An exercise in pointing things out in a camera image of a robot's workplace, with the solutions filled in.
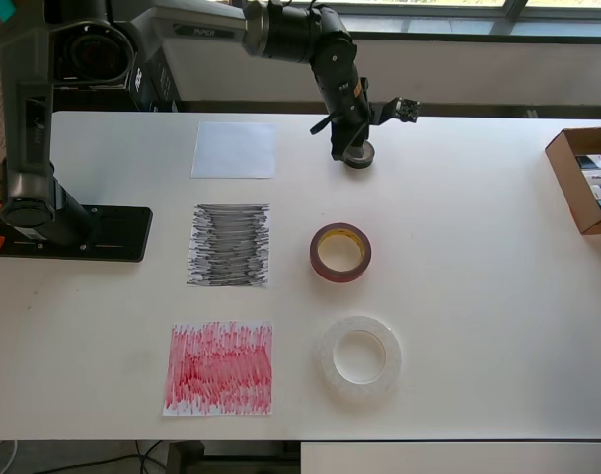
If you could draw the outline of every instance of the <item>white paper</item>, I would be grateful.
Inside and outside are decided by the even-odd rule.
[[[188,251],[190,286],[267,286],[269,204],[198,204]]]
[[[269,415],[272,341],[268,321],[176,324],[163,414]]]
[[[276,125],[199,124],[191,178],[273,178]]]

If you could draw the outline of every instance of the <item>red tape roll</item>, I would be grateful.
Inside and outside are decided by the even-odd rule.
[[[359,247],[361,260],[354,269],[345,272],[333,270],[327,267],[320,259],[320,254],[318,253],[320,244],[328,237],[334,235],[344,235]],[[332,281],[333,283],[348,283],[361,277],[368,268],[371,255],[372,251],[368,237],[354,225],[345,224],[343,222],[325,225],[316,233],[316,235],[314,235],[311,240],[311,246],[309,247],[309,260],[311,261],[313,270],[315,270],[320,277]]]

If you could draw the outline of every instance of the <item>tape roll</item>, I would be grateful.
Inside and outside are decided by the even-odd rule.
[[[383,346],[385,361],[379,374],[369,382],[354,382],[344,377],[336,366],[336,348],[349,332],[365,331]],[[383,395],[394,385],[401,374],[401,346],[394,333],[376,319],[352,316],[342,319],[327,330],[318,352],[320,367],[329,384],[345,398],[363,401]]]
[[[325,239],[334,235],[343,235],[351,239],[361,253],[361,259],[355,268],[341,272],[338,270],[331,269],[320,259],[319,248]],[[370,263],[370,257],[372,256],[372,249],[370,248],[370,241],[368,237],[361,232],[357,227],[343,222],[325,225],[321,228],[311,240],[311,246],[309,247],[309,259],[311,266],[316,273],[328,281],[334,283],[348,283],[361,277],[364,271],[368,268]]]

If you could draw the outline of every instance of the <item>black mounting plate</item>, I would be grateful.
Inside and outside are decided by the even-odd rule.
[[[144,258],[153,218],[151,209],[113,205],[83,208],[92,216],[95,229],[83,245],[61,247],[30,240],[13,227],[0,225],[0,235],[6,237],[0,256],[111,262],[140,262]]]

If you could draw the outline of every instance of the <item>blank paper sheet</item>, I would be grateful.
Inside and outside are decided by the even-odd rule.
[[[192,178],[273,178],[276,125],[199,124]]]

